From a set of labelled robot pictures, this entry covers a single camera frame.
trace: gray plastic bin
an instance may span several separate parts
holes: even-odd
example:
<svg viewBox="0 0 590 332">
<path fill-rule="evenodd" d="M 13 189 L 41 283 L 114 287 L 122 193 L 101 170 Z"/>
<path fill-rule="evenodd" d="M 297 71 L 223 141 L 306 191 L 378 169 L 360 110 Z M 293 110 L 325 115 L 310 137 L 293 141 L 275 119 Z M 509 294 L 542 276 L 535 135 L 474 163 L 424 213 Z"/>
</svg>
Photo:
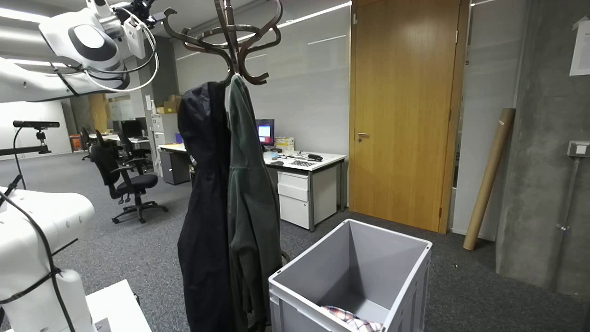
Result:
<svg viewBox="0 0 590 332">
<path fill-rule="evenodd" d="M 269 277 L 273 332 L 349 331 L 339 307 L 387 332 L 420 332 L 431 242 L 345 220 Z"/>
</svg>

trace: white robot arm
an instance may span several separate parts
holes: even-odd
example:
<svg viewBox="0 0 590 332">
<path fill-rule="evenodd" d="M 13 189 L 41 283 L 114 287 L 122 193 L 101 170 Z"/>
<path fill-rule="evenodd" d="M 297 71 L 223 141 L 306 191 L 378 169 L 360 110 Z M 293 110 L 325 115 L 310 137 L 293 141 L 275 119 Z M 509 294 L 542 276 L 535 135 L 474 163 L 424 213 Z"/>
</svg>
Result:
<svg viewBox="0 0 590 332">
<path fill-rule="evenodd" d="M 44 233 L 50 253 L 83 237 L 94 207 L 79 194 L 41 194 L 15 191 L 11 204 L 28 213 Z M 9 202 L 0 205 L 0 303 L 15 332 L 54 331 L 68 332 L 63 307 L 50 276 L 48 253 L 42 239 L 28 218 Z M 77 332 L 94 332 L 81 277 L 63 270 L 55 276 L 63 305 Z"/>
<path fill-rule="evenodd" d="M 0 58 L 0 102 L 41 102 L 89 93 L 129 93 L 146 87 L 157 74 L 155 38 L 149 28 L 151 3 L 133 0 L 109 6 L 89 0 L 76 14 L 63 14 L 39 25 L 39 32 L 57 58 L 74 63 L 68 71 L 31 73 Z M 129 87 L 129 60 L 155 62 L 148 84 Z"/>
</svg>

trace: coat rack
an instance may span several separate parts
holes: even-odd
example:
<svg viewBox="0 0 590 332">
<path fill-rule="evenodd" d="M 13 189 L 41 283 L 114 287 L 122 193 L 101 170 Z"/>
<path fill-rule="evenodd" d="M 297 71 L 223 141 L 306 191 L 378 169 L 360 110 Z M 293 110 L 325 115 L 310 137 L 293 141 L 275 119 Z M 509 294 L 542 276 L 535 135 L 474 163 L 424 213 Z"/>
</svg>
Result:
<svg viewBox="0 0 590 332">
<path fill-rule="evenodd" d="M 184 49 L 194 50 L 194 52 L 203 52 L 203 54 L 216 54 L 219 58 L 223 58 L 223 62 L 229 67 L 229 76 L 223 80 L 223 84 L 229 84 L 231 78 L 234 74 L 240 74 L 243 80 L 247 80 L 253 86 L 264 86 L 269 78 L 267 73 L 260 74 L 260 76 L 251 76 L 245 69 L 245 58 L 253 52 L 260 52 L 264 49 L 271 49 L 277 47 L 282 39 L 280 30 L 277 28 L 277 25 L 282 19 L 282 3 L 277 3 L 277 14 L 275 17 L 264 25 L 262 28 L 251 27 L 251 25 L 236 25 L 234 23 L 234 10 L 231 0 L 214 0 L 216 3 L 216 12 L 218 12 L 218 21 L 219 27 L 207 30 L 205 34 L 201 34 L 199 38 L 192 38 L 190 30 L 183 30 L 181 34 L 175 32 L 170 27 L 170 15 L 175 15 L 177 12 L 173 10 L 166 10 L 164 15 L 164 30 L 172 39 L 177 39 L 184 45 Z M 262 38 L 266 34 L 273 32 L 275 39 L 266 43 L 266 45 L 258 45 L 262 41 Z M 225 38 L 225 45 L 212 45 L 207 43 L 207 39 L 223 34 Z"/>
</svg>

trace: white cable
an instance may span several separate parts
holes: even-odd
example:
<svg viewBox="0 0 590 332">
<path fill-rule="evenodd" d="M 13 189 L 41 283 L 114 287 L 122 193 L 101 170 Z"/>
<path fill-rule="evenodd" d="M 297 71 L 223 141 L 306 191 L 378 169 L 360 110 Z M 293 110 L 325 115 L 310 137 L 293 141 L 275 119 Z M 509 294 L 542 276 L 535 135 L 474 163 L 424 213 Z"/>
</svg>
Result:
<svg viewBox="0 0 590 332">
<path fill-rule="evenodd" d="M 151 34 L 151 30 L 149 30 L 135 14 L 131 14 L 131 12 L 127 12 L 127 10 L 124 10 L 124 12 L 125 12 L 129 17 L 133 17 L 133 19 L 142 27 L 142 32 L 144 32 L 144 36 L 146 36 L 146 39 L 148 39 L 148 43 L 149 43 L 149 47 L 151 47 L 151 52 L 153 52 L 155 69 L 153 69 L 151 78 L 149 78 L 144 86 L 138 86 L 138 87 L 135 87 L 135 89 L 113 89 L 113 87 L 107 87 L 107 86 L 100 84 L 96 78 L 92 78 L 89 71 L 85 71 L 85 74 L 89 76 L 89 80 L 90 80 L 96 87 L 100 87 L 100 89 L 103 89 L 103 91 L 109 91 L 109 93 L 116 93 L 116 95 L 135 93 L 135 91 L 140 91 L 140 89 L 151 86 L 151 82 L 155 80 L 155 76 L 157 76 L 159 71 L 160 71 L 160 62 L 159 62 L 159 54 L 157 54 L 157 39 L 155 39 L 155 36 Z"/>
</svg>

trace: electrical outlet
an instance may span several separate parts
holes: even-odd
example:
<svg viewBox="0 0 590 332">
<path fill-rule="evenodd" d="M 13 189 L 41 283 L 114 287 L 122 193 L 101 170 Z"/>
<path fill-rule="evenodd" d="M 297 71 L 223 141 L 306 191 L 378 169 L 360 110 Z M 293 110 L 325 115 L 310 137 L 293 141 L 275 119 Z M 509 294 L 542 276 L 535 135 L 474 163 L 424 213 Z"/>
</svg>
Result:
<svg viewBox="0 0 590 332">
<path fill-rule="evenodd" d="M 590 141 L 570 141 L 568 157 L 573 157 L 573 159 L 590 157 Z"/>
</svg>

